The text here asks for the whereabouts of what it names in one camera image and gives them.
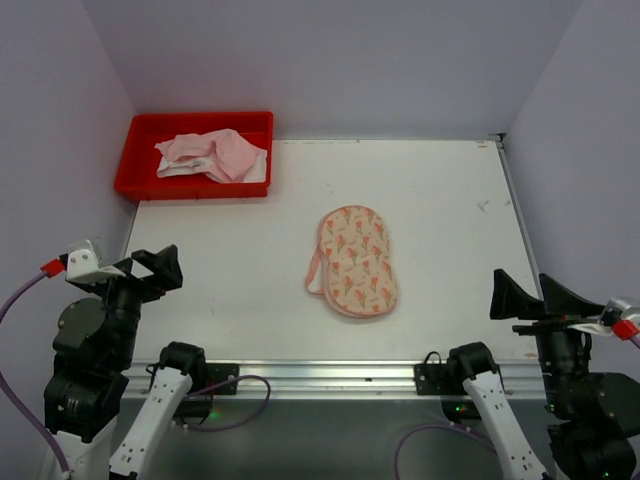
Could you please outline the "aluminium right side rail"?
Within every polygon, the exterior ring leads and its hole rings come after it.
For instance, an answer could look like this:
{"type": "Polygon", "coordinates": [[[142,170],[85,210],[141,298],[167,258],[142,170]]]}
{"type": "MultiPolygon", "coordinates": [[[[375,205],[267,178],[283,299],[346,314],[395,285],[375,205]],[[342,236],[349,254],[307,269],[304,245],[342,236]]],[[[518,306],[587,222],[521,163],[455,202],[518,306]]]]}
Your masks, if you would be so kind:
{"type": "Polygon", "coordinates": [[[508,165],[507,156],[506,156],[506,135],[504,133],[495,134],[491,137],[491,140],[494,141],[496,145],[496,149],[499,155],[499,159],[501,162],[501,166],[503,169],[503,173],[505,176],[505,180],[507,183],[510,200],[512,202],[512,206],[515,211],[516,219],[518,222],[518,227],[524,242],[525,253],[527,255],[528,264],[530,270],[532,272],[534,292],[532,294],[528,293],[524,287],[522,287],[529,295],[533,296],[536,299],[542,301],[542,291],[539,283],[539,275],[542,274],[539,272],[539,268],[537,265],[537,261],[535,258],[535,254],[533,252],[533,247],[529,235],[528,228],[526,226],[526,222],[523,216],[521,202],[519,201],[519,197],[515,188],[515,184],[513,182],[513,178],[511,175],[510,167],[508,165]]]}

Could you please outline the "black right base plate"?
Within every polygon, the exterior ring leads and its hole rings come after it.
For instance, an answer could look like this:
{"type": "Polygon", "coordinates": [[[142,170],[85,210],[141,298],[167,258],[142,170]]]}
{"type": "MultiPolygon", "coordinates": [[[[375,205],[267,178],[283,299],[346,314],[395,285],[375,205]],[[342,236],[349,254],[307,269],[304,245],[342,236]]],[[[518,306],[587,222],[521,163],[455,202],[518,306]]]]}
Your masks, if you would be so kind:
{"type": "Polygon", "coordinates": [[[436,351],[413,367],[414,383],[418,395],[463,396],[465,380],[476,380],[481,373],[491,372],[504,387],[500,367],[488,347],[475,342],[453,348],[446,360],[436,351]]]}

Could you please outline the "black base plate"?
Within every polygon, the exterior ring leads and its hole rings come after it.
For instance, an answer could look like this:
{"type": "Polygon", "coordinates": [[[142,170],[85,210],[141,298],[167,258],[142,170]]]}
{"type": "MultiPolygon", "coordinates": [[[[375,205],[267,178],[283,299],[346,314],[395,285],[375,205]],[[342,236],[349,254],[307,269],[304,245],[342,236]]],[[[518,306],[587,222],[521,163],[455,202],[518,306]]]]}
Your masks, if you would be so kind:
{"type": "Polygon", "coordinates": [[[238,363],[207,363],[203,380],[196,383],[188,395],[235,395],[237,393],[237,383],[234,379],[237,378],[239,374],[240,365],[238,363]]]}
{"type": "Polygon", "coordinates": [[[504,387],[500,367],[488,347],[475,342],[453,348],[446,360],[436,351],[413,367],[414,383],[418,395],[463,396],[465,380],[476,380],[481,373],[491,372],[504,387]]]}

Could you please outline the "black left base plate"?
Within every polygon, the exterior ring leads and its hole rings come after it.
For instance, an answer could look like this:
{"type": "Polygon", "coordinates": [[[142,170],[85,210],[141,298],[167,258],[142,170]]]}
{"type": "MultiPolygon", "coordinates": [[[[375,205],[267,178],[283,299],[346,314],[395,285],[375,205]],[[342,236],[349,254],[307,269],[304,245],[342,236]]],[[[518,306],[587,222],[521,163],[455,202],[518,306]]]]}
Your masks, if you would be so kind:
{"type": "Polygon", "coordinates": [[[188,395],[235,395],[237,393],[237,383],[234,379],[237,378],[239,374],[240,365],[238,363],[207,363],[203,380],[196,383],[188,395]]]}

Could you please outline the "floral mesh laundry bag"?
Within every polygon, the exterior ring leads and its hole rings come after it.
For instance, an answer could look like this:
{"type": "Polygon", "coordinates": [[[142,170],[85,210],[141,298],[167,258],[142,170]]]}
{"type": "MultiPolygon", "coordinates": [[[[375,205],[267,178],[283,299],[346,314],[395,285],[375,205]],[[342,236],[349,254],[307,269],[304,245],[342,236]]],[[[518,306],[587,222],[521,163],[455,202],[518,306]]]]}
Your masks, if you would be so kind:
{"type": "Polygon", "coordinates": [[[345,316],[371,319],[391,313],[398,303],[398,286],[382,217],[361,205],[325,215],[304,285],[345,316]]]}

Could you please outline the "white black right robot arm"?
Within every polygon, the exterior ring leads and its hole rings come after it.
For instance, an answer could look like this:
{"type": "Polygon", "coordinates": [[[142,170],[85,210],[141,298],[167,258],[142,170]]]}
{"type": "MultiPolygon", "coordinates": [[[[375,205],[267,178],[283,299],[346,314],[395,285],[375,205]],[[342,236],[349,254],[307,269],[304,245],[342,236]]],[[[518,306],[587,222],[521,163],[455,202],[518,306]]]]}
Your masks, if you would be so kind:
{"type": "MultiPolygon", "coordinates": [[[[495,270],[489,316],[518,320],[514,332],[535,340],[546,409],[558,421],[547,428],[555,465],[569,479],[630,479],[637,465],[630,440],[639,434],[639,383],[623,373],[592,372],[589,362],[594,334],[639,342],[639,303],[624,297],[593,303],[546,274],[539,283],[536,299],[495,270]]],[[[504,478],[550,478],[507,404],[488,347],[454,348],[446,366],[477,408],[504,478]]]]}

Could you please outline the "white pink bra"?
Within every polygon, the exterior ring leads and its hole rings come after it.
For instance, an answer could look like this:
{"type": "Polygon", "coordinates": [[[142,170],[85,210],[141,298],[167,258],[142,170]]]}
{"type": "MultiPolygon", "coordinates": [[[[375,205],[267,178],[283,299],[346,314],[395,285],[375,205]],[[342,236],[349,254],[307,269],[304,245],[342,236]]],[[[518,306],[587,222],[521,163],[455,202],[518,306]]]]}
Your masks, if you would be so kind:
{"type": "MultiPolygon", "coordinates": [[[[266,151],[261,150],[254,164],[245,172],[240,183],[259,183],[266,180],[267,157],[266,151]]],[[[231,183],[231,177],[226,174],[214,161],[212,156],[186,157],[177,162],[170,162],[161,157],[156,175],[158,178],[178,176],[195,176],[202,174],[217,183],[231,183]]]]}

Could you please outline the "red plastic tray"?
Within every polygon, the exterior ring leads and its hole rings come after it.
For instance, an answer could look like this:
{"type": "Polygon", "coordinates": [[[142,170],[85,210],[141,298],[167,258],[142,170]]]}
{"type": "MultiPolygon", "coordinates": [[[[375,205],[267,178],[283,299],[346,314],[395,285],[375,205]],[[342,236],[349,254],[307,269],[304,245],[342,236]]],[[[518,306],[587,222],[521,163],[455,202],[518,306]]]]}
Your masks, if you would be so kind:
{"type": "Polygon", "coordinates": [[[274,115],[269,111],[157,113],[135,116],[130,124],[114,190],[133,202],[265,197],[271,185],[274,115]],[[155,145],[179,134],[230,128],[267,151],[262,182],[217,183],[203,174],[160,178],[155,145]]]}

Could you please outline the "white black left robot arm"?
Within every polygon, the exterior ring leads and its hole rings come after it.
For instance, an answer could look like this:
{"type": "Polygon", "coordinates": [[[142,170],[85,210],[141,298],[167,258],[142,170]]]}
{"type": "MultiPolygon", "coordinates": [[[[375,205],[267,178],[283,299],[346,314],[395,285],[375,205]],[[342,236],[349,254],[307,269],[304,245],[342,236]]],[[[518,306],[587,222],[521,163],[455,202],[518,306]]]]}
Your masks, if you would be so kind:
{"type": "Polygon", "coordinates": [[[187,394],[204,386],[205,352],[172,342],[152,369],[147,398],[118,447],[111,446],[129,380],[144,304],[183,285],[178,249],[137,250],[108,265],[91,241],[64,257],[65,280],[86,292],[59,318],[54,373],[44,391],[45,427],[70,479],[142,479],[187,394]]]}

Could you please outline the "aluminium mounting rail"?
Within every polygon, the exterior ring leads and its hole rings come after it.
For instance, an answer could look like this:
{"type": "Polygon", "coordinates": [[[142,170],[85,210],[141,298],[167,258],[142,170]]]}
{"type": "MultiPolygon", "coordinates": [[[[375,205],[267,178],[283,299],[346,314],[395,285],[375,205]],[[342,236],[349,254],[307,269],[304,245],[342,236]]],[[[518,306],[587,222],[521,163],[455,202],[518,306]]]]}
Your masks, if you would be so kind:
{"type": "MultiPolygon", "coordinates": [[[[237,360],[241,375],[266,378],[274,400],[410,400],[417,397],[410,360],[237,360]]],[[[506,396],[510,400],[544,401],[537,360],[502,360],[506,396]]]]}

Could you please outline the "pink underwear garment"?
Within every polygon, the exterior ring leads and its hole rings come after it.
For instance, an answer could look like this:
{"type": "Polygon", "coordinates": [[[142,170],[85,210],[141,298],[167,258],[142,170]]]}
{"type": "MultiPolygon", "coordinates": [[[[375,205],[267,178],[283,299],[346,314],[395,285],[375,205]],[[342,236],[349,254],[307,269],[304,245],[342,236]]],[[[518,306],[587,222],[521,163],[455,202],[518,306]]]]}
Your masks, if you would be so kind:
{"type": "Polygon", "coordinates": [[[177,135],[173,139],[157,143],[155,149],[170,162],[186,157],[212,156],[216,164],[232,179],[231,183],[222,184],[240,183],[239,180],[254,164],[260,151],[265,150],[253,145],[233,129],[177,135]]]}

